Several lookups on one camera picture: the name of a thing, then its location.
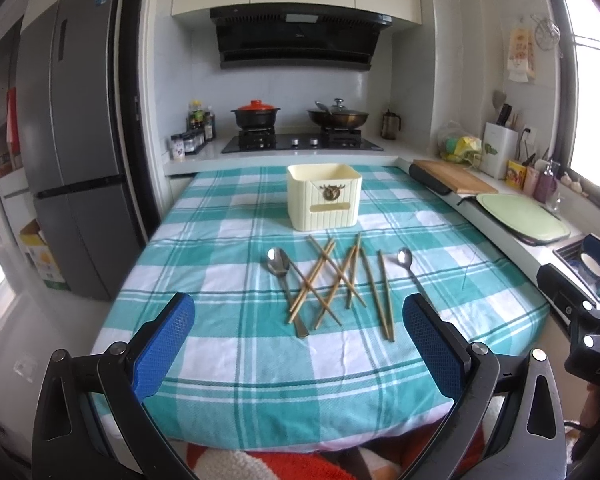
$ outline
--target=refrigerator handle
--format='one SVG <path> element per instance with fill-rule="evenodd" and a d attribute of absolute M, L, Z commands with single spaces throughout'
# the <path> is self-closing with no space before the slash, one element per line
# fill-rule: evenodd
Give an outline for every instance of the refrigerator handle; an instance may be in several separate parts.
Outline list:
<path fill-rule="evenodd" d="M 64 37 L 66 36 L 66 18 L 60 24 L 60 41 L 58 43 L 58 61 L 64 57 Z"/>

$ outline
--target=refrigerator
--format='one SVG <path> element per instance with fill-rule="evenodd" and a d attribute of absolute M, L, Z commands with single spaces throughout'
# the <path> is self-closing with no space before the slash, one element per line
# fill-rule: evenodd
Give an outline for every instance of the refrigerator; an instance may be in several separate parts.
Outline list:
<path fill-rule="evenodd" d="M 116 297 L 146 243 L 116 115 L 119 5 L 57 1 L 22 31 L 16 67 L 38 223 L 71 290 L 99 300 Z"/>

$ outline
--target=cream plastic basket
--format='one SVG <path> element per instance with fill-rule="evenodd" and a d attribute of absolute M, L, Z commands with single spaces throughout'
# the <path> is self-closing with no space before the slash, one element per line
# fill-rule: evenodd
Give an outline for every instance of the cream plastic basket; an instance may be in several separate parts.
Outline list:
<path fill-rule="evenodd" d="M 286 205 L 298 231 L 351 227 L 358 221 L 362 176 L 346 164 L 286 168 Z"/>

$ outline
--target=window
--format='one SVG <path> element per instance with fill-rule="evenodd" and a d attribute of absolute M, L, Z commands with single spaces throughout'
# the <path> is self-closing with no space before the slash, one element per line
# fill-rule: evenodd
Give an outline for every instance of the window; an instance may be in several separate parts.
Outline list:
<path fill-rule="evenodd" d="M 592 0 L 552 4 L 563 53 L 555 158 L 600 206 L 600 11 Z"/>

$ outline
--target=range hood vent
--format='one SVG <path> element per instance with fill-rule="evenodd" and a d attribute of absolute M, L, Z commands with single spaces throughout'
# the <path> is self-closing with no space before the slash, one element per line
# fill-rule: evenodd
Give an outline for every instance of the range hood vent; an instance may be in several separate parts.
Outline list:
<path fill-rule="evenodd" d="M 339 66 L 368 70 L 391 17 L 315 4 L 214 7 L 220 67 Z"/>

